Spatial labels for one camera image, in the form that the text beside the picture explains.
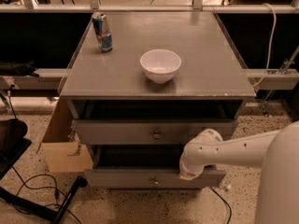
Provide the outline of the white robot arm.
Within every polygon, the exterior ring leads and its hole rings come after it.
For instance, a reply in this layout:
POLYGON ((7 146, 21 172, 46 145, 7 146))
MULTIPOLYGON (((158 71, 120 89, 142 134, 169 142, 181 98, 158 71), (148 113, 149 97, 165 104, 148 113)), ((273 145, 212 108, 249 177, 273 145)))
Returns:
POLYGON ((261 169, 255 224, 299 224, 299 122, 282 130, 223 140, 205 129, 187 143, 179 177, 193 180, 211 164, 261 169))

